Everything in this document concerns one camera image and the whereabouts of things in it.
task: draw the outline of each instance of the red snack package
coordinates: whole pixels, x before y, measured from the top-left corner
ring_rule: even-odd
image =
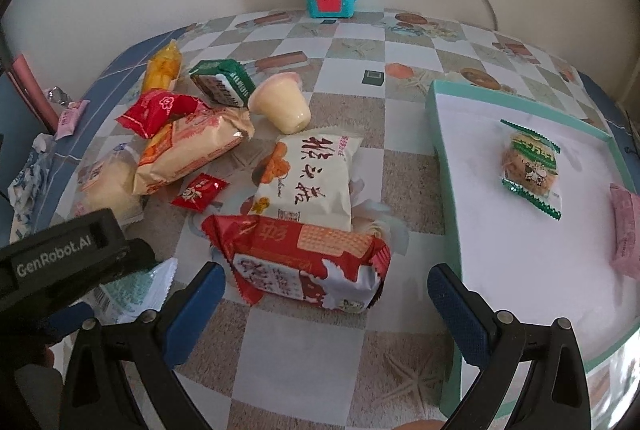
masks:
[[[151,139],[172,117],[183,117],[209,108],[197,97],[158,88],[143,93],[116,121],[140,137]]]
[[[266,291],[361,313],[377,299],[391,260],[385,242],[373,235],[259,215],[212,215],[202,229],[249,305]]]
[[[171,203],[174,206],[195,209],[202,213],[220,191],[228,187],[229,183],[222,179],[211,177],[211,175],[200,174],[193,179],[184,191],[178,195]]]

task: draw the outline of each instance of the small red candy packet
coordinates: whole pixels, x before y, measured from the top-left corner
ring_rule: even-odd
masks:
[[[361,313],[378,299],[391,261],[389,247],[373,235],[260,215],[211,215],[202,230],[249,305],[268,292]]]
[[[143,139],[151,139],[169,121],[209,109],[197,97],[155,89],[143,93],[116,121]]]
[[[195,209],[202,213],[220,191],[228,187],[228,183],[222,179],[211,177],[211,175],[200,174],[193,179],[184,191],[178,195],[171,203],[174,206]]]

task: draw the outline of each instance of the pink wrapped snack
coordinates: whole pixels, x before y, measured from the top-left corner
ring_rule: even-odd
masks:
[[[625,188],[611,184],[611,200],[616,214],[616,254],[611,267],[623,275],[640,280],[640,197]]]
[[[76,125],[80,121],[82,112],[89,104],[88,99],[82,101],[74,101],[69,103],[69,107],[63,110],[58,121],[58,131],[56,132],[56,140],[72,135],[76,131]]]

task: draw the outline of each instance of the wrapped biscuit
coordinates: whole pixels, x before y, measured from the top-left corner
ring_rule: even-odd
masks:
[[[253,135],[249,111],[240,108],[204,110],[165,125],[146,145],[133,193],[154,193]]]
[[[202,230],[249,305],[269,292],[361,313],[380,295],[391,259],[389,247],[373,235],[258,215],[212,215]]]
[[[502,154],[502,183],[538,209],[560,220],[561,198],[556,154],[560,147],[533,130],[502,119],[515,130]]]
[[[180,75],[182,54],[175,40],[158,50],[146,64],[145,79],[142,82],[142,93],[153,88],[173,90],[175,81]]]

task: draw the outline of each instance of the yellow snack bag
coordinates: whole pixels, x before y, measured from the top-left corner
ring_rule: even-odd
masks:
[[[153,88],[173,90],[175,80],[180,74],[182,53],[175,40],[158,50],[146,64],[145,79],[142,82],[142,93]]]

